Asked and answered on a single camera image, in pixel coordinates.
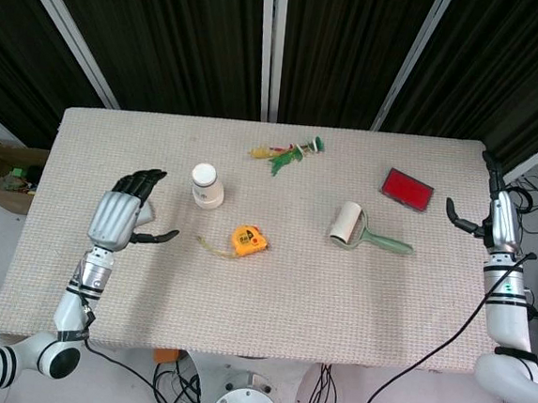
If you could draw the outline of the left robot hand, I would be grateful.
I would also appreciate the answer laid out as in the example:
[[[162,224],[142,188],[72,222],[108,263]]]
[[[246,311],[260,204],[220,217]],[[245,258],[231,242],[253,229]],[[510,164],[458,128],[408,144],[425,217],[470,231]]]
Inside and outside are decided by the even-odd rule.
[[[97,205],[88,228],[88,238],[95,246],[119,252],[129,243],[165,243],[179,233],[172,230],[162,235],[135,232],[140,225],[155,218],[147,201],[157,183],[167,175],[161,169],[139,170],[119,179]]]

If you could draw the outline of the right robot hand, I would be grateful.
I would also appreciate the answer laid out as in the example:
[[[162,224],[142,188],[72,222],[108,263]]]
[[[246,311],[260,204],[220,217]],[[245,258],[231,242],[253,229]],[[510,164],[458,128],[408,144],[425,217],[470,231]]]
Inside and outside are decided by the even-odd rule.
[[[489,254],[503,252],[513,255],[520,253],[520,243],[517,240],[518,219],[515,205],[506,189],[502,166],[494,155],[483,151],[486,169],[489,174],[490,206],[488,216],[480,225],[462,219],[455,212],[453,200],[446,198],[446,214],[455,227],[482,239]]]

